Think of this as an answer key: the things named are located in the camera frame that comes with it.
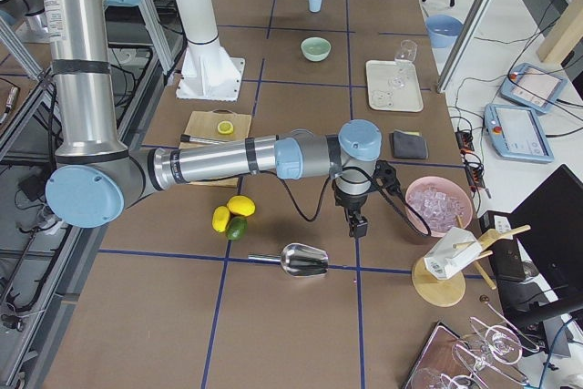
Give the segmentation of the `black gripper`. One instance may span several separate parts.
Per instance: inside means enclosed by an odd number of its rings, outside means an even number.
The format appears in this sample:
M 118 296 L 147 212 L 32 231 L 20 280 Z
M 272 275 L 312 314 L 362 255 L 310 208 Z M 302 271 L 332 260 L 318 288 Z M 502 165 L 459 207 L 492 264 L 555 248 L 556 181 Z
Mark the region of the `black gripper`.
M 351 181 L 338 177 L 333 181 L 333 196 L 335 204 L 345 209 L 345 217 L 349 226 L 349 236 L 361 239 L 368 231 L 368 219 L 360 212 L 354 216 L 354 211 L 360 211 L 367 201 L 371 183 L 368 181 Z

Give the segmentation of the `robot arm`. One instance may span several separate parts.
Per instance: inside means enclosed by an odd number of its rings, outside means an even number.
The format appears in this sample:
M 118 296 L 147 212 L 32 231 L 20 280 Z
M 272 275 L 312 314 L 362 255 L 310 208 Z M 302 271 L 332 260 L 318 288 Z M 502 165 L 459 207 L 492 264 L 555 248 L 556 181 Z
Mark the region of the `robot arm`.
M 46 200 L 60 219 L 95 228 L 177 184 L 274 171 L 280 179 L 328 176 L 350 235 L 364 236 L 361 208 L 373 190 L 382 145 L 379 128 L 369 121 L 350 121 L 336 135 L 296 131 L 199 148 L 130 151 L 117 131 L 105 5 L 44 0 L 63 129 Z

